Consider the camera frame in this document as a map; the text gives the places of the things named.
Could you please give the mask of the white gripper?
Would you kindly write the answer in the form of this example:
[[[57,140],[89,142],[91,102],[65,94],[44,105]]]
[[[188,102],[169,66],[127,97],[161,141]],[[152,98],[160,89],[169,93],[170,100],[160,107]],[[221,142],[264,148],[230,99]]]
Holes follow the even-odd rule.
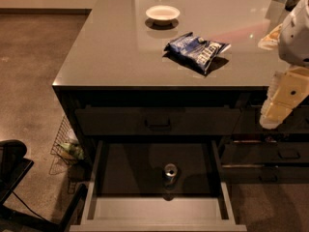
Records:
[[[282,25],[273,28],[258,42],[258,47],[273,50],[278,47]],[[291,66],[276,72],[268,87],[267,100],[261,109],[260,125],[274,130],[309,95],[309,69]]]

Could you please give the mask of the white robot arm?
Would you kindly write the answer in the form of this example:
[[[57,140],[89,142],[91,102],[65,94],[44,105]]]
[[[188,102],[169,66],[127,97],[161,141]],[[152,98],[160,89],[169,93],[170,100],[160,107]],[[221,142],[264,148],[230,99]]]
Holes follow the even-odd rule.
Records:
[[[278,48],[279,58],[290,65],[274,74],[261,109],[260,125],[273,130],[309,96],[309,0],[299,0],[258,47]]]

